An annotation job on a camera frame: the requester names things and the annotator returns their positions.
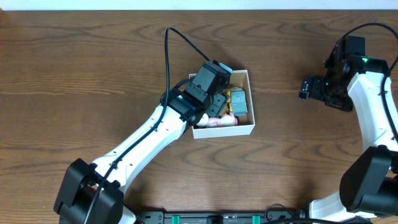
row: cable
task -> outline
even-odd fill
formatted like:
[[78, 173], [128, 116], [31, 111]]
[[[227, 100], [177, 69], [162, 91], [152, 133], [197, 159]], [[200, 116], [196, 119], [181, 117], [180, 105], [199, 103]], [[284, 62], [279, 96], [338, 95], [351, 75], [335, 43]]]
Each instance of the cable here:
[[283, 223], [319, 223], [319, 224], [341, 224], [340, 222], [333, 222], [328, 220], [320, 220], [316, 218], [283, 218], [267, 222], [267, 224], [283, 224]]
[[163, 107], [163, 110], [159, 116], [159, 119], [157, 122], [153, 125], [153, 127], [148, 130], [144, 135], [142, 135], [136, 142], [134, 142], [131, 146], [129, 146], [120, 156], [112, 162], [111, 167], [106, 171], [104, 177], [102, 178], [101, 183], [99, 183], [98, 188], [95, 191], [94, 197], [90, 203], [90, 206], [88, 207], [87, 215], [84, 220], [84, 224], [88, 223], [89, 217], [91, 213], [93, 212], [94, 205], [96, 201], [98, 200], [98, 197], [100, 196], [101, 189], [104, 187], [106, 183], [106, 179], [111, 175], [113, 169], [115, 169], [118, 166], [118, 163], [123, 159], [125, 155], [127, 155], [131, 149], [136, 147], [142, 140], [144, 140], [148, 135], [150, 135], [153, 131], [157, 129], [159, 124], [162, 122], [162, 119], [164, 117], [164, 114], [166, 113], [166, 108], [169, 102], [169, 91], [170, 91], [170, 68], [169, 68], [169, 45], [168, 45], [168, 39], [169, 39], [169, 30], [174, 31], [177, 33], [180, 37], [182, 37], [185, 41], [188, 42], [189, 45], [191, 45], [200, 55], [202, 55], [207, 61], [210, 61], [210, 59], [202, 52], [200, 51], [192, 42], [190, 42], [182, 33], [180, 33], [177, 29], [174, 29], [171, 26], [168, 26], [165, 31], [165, 37], [164, 37], [164, 57], [165, 57], [165, 63], [166, 63], [166, 97], [165, 97], [165, 105]]
[[267, 219], [267, 221], [271, 221], [271, 220], [269, 220], [268, 219], [268, 210], [270, 209], [270, 208], [272, 208], [272, 207], [275, 207], [275, 206], [281, 206], [282, 208], [285, 208], [282, 204], [279, 204], [279, 203], [273, 203], [272, 205], [270, 205], [268, 208], [267, 208], [267, 210], [266, 210], [266, 212], [265, 212], [265, 215], [266, 215], [266, 219]]
[[[367, 26], [379, 26], [379, 27], [383, 27], [383, 28], [387, 29], [388, 31], [390, 31], [392, 34], [394, 34], [394, 36], [396, 37], [396, 39], [397, 39], [397, 41], [398, 41], [398, 33], [397, 33], [393, 28], [391, 28], [391, 27], [389, 27], [389, 26], [387, 26], [387, 25], [385, 25], [385, 24], [378, 23], [378, 22], [370, 22], [370, 23], [367, 23], [367, 24], [362, 24], [362, 25], [360, 25], [360, 26], [357, 26], [357, 27], [355, 27], [354, 29], [351, 29], [350, 31], [348, 31], [348, 32], [347, 32], [344, 36], [342, 36], [341, 39], [339, 40], [339, 46], [341, 46], [341, 44], [340, 44], [341, 41], [342, 41], [347, 35], [349, 35], [350, 33], [354, 32], [354, 31], [356, 31], [356, 30], [358, 30], [358, 29], [360, 29], [360, 28], [362, 28], [362, 27], [367, 27]], [[381, 85], [380, 85], [380, 94], [381, 94], [381, 101], [382, 101], [382, 103], [383, 103], [384, 111], [385, 111], [385, 113], [386, 113], [388, 123], [390, 124], [392, 134], [394, 135], [394, 139], [395, 139], [395, 140], [397, 141], [397, 143], [398, 143], [398, 132], [397, 132], [396, 126], [394, 125], [394, 122], [393, 122], [393, 120], [392, 120], [392, 117], [391, 117], [391, 114], [390, 114], [390, 110], [389, 110], [388, 105], [387, 105], [386, 91], [384, 90], [384, 89], [385, 89], [385, 85], [386, 85], [386, 80], [387, 80], [388, 77], [391, 76], [391, 71], [392, 71], [392, 69], [394, 69], [394, 67], [395, 67], [395, 65], [397, 64], [397, 62], [398, 62], [398, 55], [397, 55], [396, 59], [394, 60], [394, 62], [392, 63], [390, 69], [386, 72], [386, 74], [384, 74], [384, 77], [383, 77], [383, 79], [382, 79], [382, 81], [381, 81]]]

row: green connector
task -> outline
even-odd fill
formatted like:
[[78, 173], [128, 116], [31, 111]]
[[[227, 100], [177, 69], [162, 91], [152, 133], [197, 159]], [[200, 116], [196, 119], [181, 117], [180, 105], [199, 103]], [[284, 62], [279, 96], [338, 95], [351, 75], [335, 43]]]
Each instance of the green connector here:
[[253, 215], [253, 224], [261, 224], [261, 217], [259, 215]]
[[179, 215], [172, 216], [172, 224], [180, 224], [180, 216]]

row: wood grain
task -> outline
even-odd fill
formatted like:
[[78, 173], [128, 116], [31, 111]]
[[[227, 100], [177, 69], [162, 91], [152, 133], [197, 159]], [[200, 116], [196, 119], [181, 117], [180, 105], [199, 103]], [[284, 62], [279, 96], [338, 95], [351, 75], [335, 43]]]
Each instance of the wood grain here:
[[[304, 207], [338, 190], [361, 154], [356, 113], [297, 98], [321, 75], [334, 42], [365, 22], [398, 29], [396, 11], [35, 11], [0, 20], [0, 223], [56, 223], [68, 165], [105, 154], [153, 112], [165, 88], [164, 29], [207, 56], [248, 69], [256, 117], [250, 136], [193, 140], [188, 131], [139, 174], [133, 208], [265, 210]], [[358, 32], [367, 54], [396, 55], [378, 28]], [[203, 59], [177, 35], [172, 83]], [[393, 89], [398, 87], [393, 72]], [[378, 223], [398, 222], [387, 218]]]

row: white wall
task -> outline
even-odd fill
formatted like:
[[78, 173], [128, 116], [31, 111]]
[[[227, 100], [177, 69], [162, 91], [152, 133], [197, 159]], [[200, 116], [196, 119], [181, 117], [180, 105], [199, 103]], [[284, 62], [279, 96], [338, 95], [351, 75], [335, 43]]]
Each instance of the white wall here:
[[4, 10], [398, 9], [398, 0], [0, 0]]

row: open box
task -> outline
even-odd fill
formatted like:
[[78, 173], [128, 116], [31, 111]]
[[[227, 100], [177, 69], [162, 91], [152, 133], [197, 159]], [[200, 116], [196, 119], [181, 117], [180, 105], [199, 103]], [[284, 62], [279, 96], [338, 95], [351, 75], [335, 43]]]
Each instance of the open box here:
[[[189, 74], [189, 78], [194, 77], [195, 75], [196, 74]], [[238, 126], [223, 128], [197, 128], [196, 126], [193, 126], [192, 133], [194, 139], [247, 135], [253, 130], [256, 123], [254, 122], [248, 71], [233, 71], [229, 81], [229, 86], [240, 87], [244, 90], [248, 112], [245, 115], [237, 116], [239, 120]], [[221, 114], [225, 114], [225, 112], [226, 106], [222, 110]]]

